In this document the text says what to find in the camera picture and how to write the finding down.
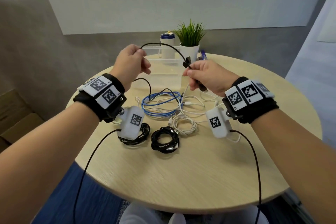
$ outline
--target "person's left hand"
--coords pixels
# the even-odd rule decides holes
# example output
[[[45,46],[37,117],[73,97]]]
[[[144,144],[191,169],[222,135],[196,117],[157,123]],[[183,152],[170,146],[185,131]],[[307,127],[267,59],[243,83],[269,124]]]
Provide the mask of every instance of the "person's left hand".
[[[135,44],[128,45],[119,53],[110,74],[122,83],[125,92],[130,89],[140,73],[151,73],[151,64],[144,58],[146,55],[146,52]]]

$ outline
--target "forearm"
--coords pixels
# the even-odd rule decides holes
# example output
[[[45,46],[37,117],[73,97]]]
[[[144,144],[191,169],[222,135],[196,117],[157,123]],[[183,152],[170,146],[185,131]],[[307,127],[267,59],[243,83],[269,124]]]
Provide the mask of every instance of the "forearm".
[[[32,220],[98,124],[95,113],[76,102],[0,154],[3,223]]]
[[[279,109],[259,117],[251,126],[315,221],[334,222],[335,151]]]

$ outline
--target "clear plastic box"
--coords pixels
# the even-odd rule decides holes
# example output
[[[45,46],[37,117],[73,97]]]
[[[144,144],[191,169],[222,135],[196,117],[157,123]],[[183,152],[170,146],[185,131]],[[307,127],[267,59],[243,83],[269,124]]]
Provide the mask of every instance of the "clear plastic box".
[[[180,90],[182,73],[184,67],[183,59],[174,49],[167,46],[145,46],[143,50],[147,53],[146,59],[151,63],[150,75],[141,73],[138,78],[145,78],[149,81],[152,89]],[[138,80],[132,84],[135,88],[148,88],[148,83]]]

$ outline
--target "potted plant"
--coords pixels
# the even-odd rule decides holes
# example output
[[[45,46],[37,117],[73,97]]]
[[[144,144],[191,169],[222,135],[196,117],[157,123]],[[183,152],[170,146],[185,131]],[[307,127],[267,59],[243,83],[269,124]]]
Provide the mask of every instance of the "potted plant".
[[[182,23],[177,27],[174,33],[180,39],[181,53],[187,58],[190,57],[191,62],[196,61],[197,53],[200,48],[200,40],[205,35],[202,23],[193,23],[190,20],[189,25]]]

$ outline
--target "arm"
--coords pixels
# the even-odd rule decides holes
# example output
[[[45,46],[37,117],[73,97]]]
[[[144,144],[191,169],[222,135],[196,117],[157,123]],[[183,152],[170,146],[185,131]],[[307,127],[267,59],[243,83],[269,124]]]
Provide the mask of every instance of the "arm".
[[[211,60],[186,69],[191,90],[196,80],[224,97],[239,78]],[[281,174],[318,223],[334,223],[336,212],[336,152],[279,109],[251,124]]]
[[[110,72],[125,90],[139,73],[150,73],[145,52],[130,45]],[[56,188],[99,124],[96,114],[75,102],[0,154],[0,219],[29,223]]]

